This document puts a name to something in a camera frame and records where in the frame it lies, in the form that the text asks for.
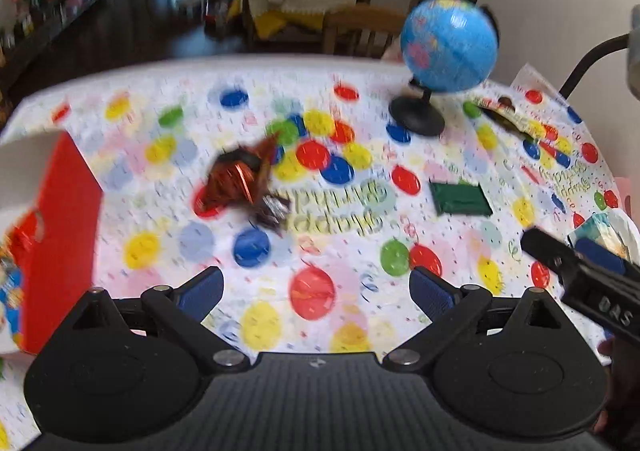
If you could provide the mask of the person's right hand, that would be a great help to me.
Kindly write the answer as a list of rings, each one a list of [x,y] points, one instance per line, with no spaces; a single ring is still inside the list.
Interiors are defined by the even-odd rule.
[[[611,337],[605,339],[604,341],[601,341],[601,343],[598,345],[598,353],[600,353],[601,356],[605,356],[605,358],[613,360],[615,353],[615,344],[615,337]]]

